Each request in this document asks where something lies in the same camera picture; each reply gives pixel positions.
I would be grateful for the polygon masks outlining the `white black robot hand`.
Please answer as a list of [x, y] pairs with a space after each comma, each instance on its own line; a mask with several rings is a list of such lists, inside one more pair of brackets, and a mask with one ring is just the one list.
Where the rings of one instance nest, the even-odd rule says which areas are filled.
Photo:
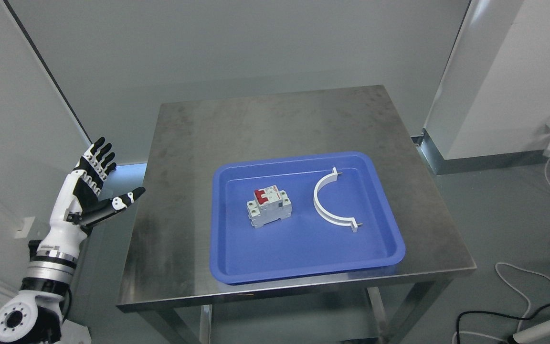
[[100, 137], [65, 177], [50, 218], [52, 231], [91, 230], [126, 211], [146, 192], [146, 188], [140, 186], [119, 196], [99, 199], [109, 175], [116, 170], [112, 147], [104, 137]]

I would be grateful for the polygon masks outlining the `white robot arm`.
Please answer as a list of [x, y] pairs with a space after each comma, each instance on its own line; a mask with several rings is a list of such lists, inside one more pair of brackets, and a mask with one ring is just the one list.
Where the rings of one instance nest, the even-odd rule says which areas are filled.
[[0, 344], [63, 344], [65, 301], [78, 266], [79, 247], [90, 234], [53, 229], [31, 240], [29, 265], [16, 296], [0, 308]]

